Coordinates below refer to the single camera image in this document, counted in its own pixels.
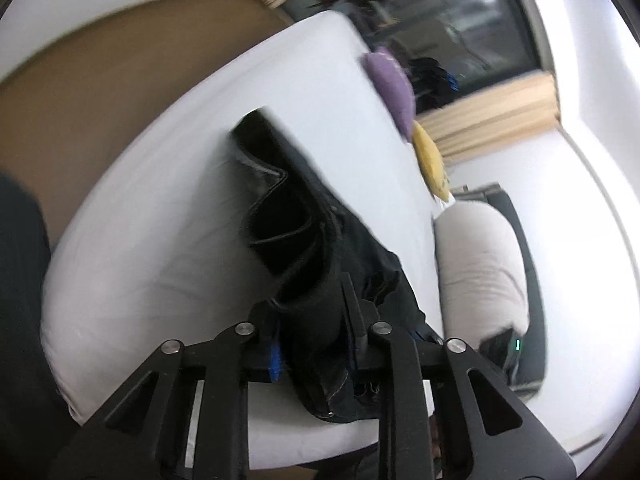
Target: bed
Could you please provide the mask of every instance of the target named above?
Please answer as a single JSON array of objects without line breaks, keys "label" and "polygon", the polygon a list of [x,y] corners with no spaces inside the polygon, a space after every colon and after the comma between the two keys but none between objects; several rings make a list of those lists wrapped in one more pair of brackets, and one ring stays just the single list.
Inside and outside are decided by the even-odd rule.
[{"label": "bed", "polygon": [[[366,51],[341,14],[299,22],[187,92],[104,174],[56,247],[44,287],[43,345],[77,421],[162,341],[211,339],[273,290],[239,237],[254,196],[228,142],[259,107],[398,255],[442,334],[438,205],[361,67]],[[378,437],[375,420],[317,420],[287,380],[251,384],[248,402],[253,469],[321,460]]]}]

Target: window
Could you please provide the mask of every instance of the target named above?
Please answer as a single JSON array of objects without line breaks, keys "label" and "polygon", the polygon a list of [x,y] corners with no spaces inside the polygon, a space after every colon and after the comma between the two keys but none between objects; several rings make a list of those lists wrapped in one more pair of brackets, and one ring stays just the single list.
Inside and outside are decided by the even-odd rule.
[{"label": "window", "polygon": [[295,20],[327,9],[347,15],[372,50],[386,46],[410,74],[418,113],[433,107],[424,75],[433,59],[455,78],[455,97],[540,67],[519,0],[287,0],[282,8]]}]

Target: floor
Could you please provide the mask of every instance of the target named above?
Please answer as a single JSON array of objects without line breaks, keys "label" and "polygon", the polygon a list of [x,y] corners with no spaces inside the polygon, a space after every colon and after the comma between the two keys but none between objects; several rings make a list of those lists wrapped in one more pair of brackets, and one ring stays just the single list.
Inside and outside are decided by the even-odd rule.
[{"label": "floor", "polygon": [[0,84],[0,167],[52,244],[126,146],[187,90],[285,28],[257,0],[158,0],[57,41]]}]

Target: dark fabric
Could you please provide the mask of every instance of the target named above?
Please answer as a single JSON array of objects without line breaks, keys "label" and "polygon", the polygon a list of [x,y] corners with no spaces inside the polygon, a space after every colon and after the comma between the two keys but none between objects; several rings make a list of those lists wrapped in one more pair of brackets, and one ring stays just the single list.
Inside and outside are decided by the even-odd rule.
[{"label": "dark fabric", "polygon": [[0,173],[0,475],[43,478],[77,424],[40,345],[49,243],[37,203]]},{"label": "dark fabric", "polygon": [[433,57],[409,61],[416,113],[442,108],[458,97],[458,82]]},{"label": "dark fabric", "polygon": [[248,114],[232,138],[241,161],[267,189],[242,232],[279,277],[278,291],[268,301],[282,324],[282,349],[298,397],[323,420],[377,417],[377,388],[351,379],[338,277],[348,272],[356,294],[373,302],[391,325],[423,333],[424,314],[400,261],[332,195],[260,110]]},{"label": "dark fabric", "polygon": [[538,274],[518,213],[507,192],[498,184],[454,195],[457,200],[477,200],[496,208],[509,221],[516,234],[527,279],[529,329],[522,337],[522,350],[518,358],[518,369],[513,377],[513,385],[517,387],[516,392],[519,396],[530,396],[540,389],[545,377],[546,327]]}]

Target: purple pillow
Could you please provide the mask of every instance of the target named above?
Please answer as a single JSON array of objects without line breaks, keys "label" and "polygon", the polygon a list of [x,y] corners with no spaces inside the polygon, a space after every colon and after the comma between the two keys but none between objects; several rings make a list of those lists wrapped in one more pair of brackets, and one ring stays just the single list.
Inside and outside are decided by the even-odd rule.
[{"label": "purple pillow", "polygon": [[402,136],[411,140],[414,130],[415,97],[398,60],[383,46],[364,55],[364,69],[385,102]]}]

